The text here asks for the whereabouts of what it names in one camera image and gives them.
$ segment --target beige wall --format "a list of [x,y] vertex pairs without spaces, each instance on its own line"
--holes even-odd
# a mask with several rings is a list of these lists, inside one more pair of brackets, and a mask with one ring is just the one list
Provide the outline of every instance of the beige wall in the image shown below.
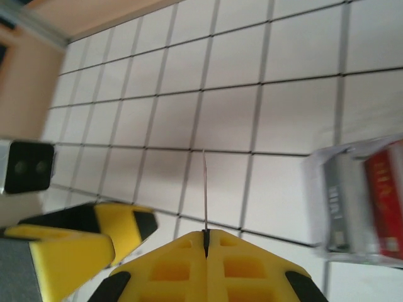
[[32,8],[39,16],[77,40],[180,0],[37,1]]
[[25,31],[0,28],[14,45],[0,87],[0,135],[40,138],[64,52]]

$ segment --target white tile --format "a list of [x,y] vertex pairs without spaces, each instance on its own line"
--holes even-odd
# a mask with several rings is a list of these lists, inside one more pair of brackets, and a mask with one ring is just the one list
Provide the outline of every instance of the white tile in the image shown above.
[[132,99],[122,103],[116,128],[115,145],[143,146],[149,125],[152,98]]
[[273,240],[262,236],[251,235],[248,233],[243,233],[242,239],[303,267],[310,274],[316,286],[320,290],[323,290],[325,261],[324,259],[315,255],[312,248],[281,242],[279,240]]
[[257,91],[243,87],[204,92],[195,147],[249,150]]
[[87,281],[83,286],[81,286],[77,292],[75,302],[87,302],[101,284],[103,279],[107,278],[114,269],[116,269],[116,266],[109,269],[103,269],[91,280]]
[[347,71],[403,65],[403,1],[351,3]]
[[330,302],[402,300],[403,274],[400,269],[333,262],[330,273]]
[[53,183],[66,187],[71,186],[79,151],[80,147],[76,146],[57,147],[55,175],[52,178]]
[[[204,230],[204,228],[204,222],[190,220],[182,217],[179,223],[178,238],[190,232]],[[231,230],[230,228],[222,228],[221,226],[219,227],[217,225],[212,225],[211,223],[208,224],[208,228],[212,230],[223,230],[233,236],[238,236],[239,233],[239,231]]]
[[0,195],[0,226],[16,225],[22,219],[41,215],[48,191]]
[[161,92],[199,89],[207,39],[171,47],[168,50]]
[[166,46],[172,6],[160,9],[143,17],[136,53]]
[[214,4],[215,0],[186,0],[179,3],[171,43],[207,36],[212,24]]
[[97,101],[121,98],[128,61],[129,59],[119,60],[105,65],[101,85],[96,97]]
[[78,72],[72,72],[71,74],[64,74],[59,77],[52,106],[64,106],[70,104],[77,75]]
[[275,10],[273,11],[273,17],[279,18],[289,16],[291,14],[297,14],[304,11],[309,11],[315,8],[321,8],[327,5],[340,3],[341,0],[276,0]]
[[106,47],[111,30],[104,30],[89,37],[89,45],[84,59],[84,67],[104,62]]
[[253,157],[246,229],[309,243],[302,161],[298,157]]
[[336,7],[272,23],[266,80],[336,74],[340,22]]
[[269,0],[221,0],[215,32],[265,21],[268,5]]
[[[208,219],[238,227],[246,180],[247,155],[207,153],[206,162]],[[191,156],[183,214],[204,219],[201,152],[193,152]]]
[[69,192],[51,187],[47,192],[47,199],[42,207],[44,213],[62,210],[66,207]]
[[266,85],[256,150],[308,154],[332,145],[336,93],[336,78]]
[[125,92],[126,98],[156,93],[163,54],[164,51],[159,50],[133,58],[132,70]]
[[81,67],[88,38],[69,44],[64,58],[61,73],[73,71]]
[[148,150],[137,203],[177,212],[188,153]]
[[346,77],[342,141],[403,132],[403,72]]
[[96,197],[80,193],[71,193],[69,206],[78,206],[83,203],[95,201]]
[[158,98],[150,146],[189,148],[198,93]]
[[174,238],[176,216],[156,213],[158,229],[134,252],[127,256],[123,262],[127,263],[141,255],[152,252],[159,247],[171,242]]
[[143,150],[111,150],[102,195],[132,202]]
[[107,152],[107,148],[84,147],[74,188],[98,192]]
[[64,143],[81,143],[89,114],[90,105],[75,106],[70,110],[69,119],[61,141]]
[[135,19],[115,27],[107,61],[120,59],[132,54],[138,23],[139,20]]
[[111,102],[96,104],[94,106],[86,143],[98,143],[103,145],[110,143],[118,105],[118,102]]
[[216,36],[208,65],[207,87],[256,83],[264,25]]
[[66,113],[67,108],[49,110],[48,118],[45,124],[45,129],[43,130],[42,133],[42,140],[59,142],[60,135],[62,134]]
[[101,66],[96,66],[81,71],[73,104],[90,103],[93,101],[100,71]]

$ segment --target yellow plastic object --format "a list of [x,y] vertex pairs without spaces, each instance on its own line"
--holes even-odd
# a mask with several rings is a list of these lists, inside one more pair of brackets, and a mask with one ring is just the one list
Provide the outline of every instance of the yellow plastic object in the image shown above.
[[115,269],[131,277],[119,302],[299,302],[285,273],[296,264],[222,230],[189,233]]
[[45,302],[68,297],[115,257],[110,238],[102,234],[36,225],[12,226],[4,234],[34,239],[31,256]]
[[143,242],[139,228],[144,226],[138,225],[133,213],[153,212],[149,208],[122,203],[100,203],[94,208],[101,233],[112,239],[115,259],[111,266],[115,266]]
[[119,301],[199,302],[206,301],[206,267],[200,232],[193,232],[111,274],[128,271],[132,275]]

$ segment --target yellow robot part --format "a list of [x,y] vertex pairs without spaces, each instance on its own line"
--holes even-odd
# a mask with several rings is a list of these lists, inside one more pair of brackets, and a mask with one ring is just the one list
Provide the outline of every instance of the yellow robot part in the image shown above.
[[80,204],[29,217],[19,223],[107,235],[115,249],[112,266],[133,252],[158,228],[151,209],[116,202]]
[[208,255],[206,233],[189,233],[115,269],[89,301],[326,301],[300,266],[222,230],[208,232]]
[[102,234],[22,224],[7,228],[4,236],[27,240],[33,274],[45,302],[68,297],[115,258],[110,237]]
[[[155,223],[155,227],[145,238],[140,232],[142,229],[153,225],[152,222],[155,221],[152,210],[148,208],[121,203],[100,203],[94,209],[101,233],[112,239],[115,248],[115,259],[113,259],[111,266],[122,261],[157,229]],[[135,217],[140,216],[143,216],[146,221],[135,219]]]

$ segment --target rectangular cutout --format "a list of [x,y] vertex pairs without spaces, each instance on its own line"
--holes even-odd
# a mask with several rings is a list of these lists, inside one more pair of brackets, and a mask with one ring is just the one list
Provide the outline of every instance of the rectangular cutout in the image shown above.
[[266,277],[262,261],[249,256],[226,257],[224,274],[226,278],[262,279]]
[[151,281],[186,281],[190,278],[190,263],[185,261],[160,261],[153,268]]

